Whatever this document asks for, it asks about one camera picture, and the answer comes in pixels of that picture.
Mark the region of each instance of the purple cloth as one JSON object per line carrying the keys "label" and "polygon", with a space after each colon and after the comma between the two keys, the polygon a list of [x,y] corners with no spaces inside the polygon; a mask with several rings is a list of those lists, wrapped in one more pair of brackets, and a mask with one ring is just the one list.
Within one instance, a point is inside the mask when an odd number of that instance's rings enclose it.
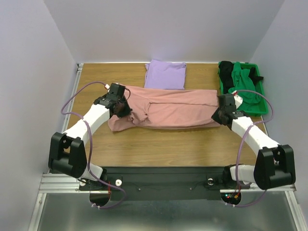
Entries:
{"label": "purple cloth", "polygon": [[144,88],[184,90],[185,63],[173,64],[152,59],[145,68]]}

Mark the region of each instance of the gray wall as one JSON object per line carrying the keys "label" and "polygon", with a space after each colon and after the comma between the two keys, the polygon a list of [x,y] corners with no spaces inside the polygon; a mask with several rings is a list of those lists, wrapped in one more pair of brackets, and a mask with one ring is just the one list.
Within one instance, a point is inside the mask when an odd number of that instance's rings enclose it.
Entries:
{"label": "gray wall", "polygon": [[45,3],[77,62],[248,62],[283,0]]}
{"label": "gray wall", "polygon": [[276,116],[269,134],[295,153],[296,196],[308,220],[308,1],[286,0],[251,62],[264,76]]}
{"label": "gray wall", "polygon": [[0,230],[27,230],[73,60],[41,0],[1,1]]}

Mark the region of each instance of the wooden table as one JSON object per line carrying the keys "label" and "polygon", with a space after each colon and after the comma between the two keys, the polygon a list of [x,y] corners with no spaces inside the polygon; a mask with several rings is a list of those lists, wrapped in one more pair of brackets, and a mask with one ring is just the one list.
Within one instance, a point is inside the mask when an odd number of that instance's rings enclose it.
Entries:
{"label": "wooden table", "polygon": [[[187,64],[185,89],[219,91],[217,64]],[[144,64],[84,64],[78,89],[100,80],[143,87]],[[73,111],[84,115],[106,93],[101,84],[85,88]],[[78,121],[71,116],[68,127]],[[99,166],[226,166],[235,164],[241,138],[226,126],[183,130],[130,128],[112,133],[103,124],[93,135],[92,163]],[[245,144],[241,163],[254,165],[256,156]]]}

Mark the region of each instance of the green plastic tray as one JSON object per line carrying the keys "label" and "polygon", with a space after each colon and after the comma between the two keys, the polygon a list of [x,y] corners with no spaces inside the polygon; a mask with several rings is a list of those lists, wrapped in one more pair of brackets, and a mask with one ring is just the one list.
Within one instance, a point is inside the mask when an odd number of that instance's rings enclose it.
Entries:
{"label": "green plastic tray", "polygon": [[[256,64],[249,64],[249,63],[241,63],[241,68],[243,69],[251,69],[252,67],[255,67],[256,68],[256,72],[255,72],[255,75],[256,76],[260,76],[260,72],[259,72],[259,68]],[[219,83],[220,83],[220,92],[221,94],[223,94],[223,85],[222,85],[222,82],[219,78]],[[263,86],[262,86],[262,81],[259,81],[256,85],[256,92],[258,93],[261,93],[262,95],[264,95],[264,89],[263,89]],[[262,116],[262,115],[265,115],[269,112],[268,110],[268,105],[267,105],[267,102],[265,101],[265,99],[261,99],[261,101],[252,106],[251,109],[248,111],[246,110],[245,111],[249,116]]]}

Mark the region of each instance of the pink garment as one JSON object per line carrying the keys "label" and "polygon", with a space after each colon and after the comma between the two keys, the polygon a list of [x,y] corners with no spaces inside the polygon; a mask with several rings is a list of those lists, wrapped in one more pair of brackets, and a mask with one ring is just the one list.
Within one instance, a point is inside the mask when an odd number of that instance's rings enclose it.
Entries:
{"label": "pink garment", "polygon": [[211,116],[218,108],[216,90],[161,90],[126,86],[133,109],[129,116],[108,120],[111,131],[132,127],[156,129],[218,127]]}

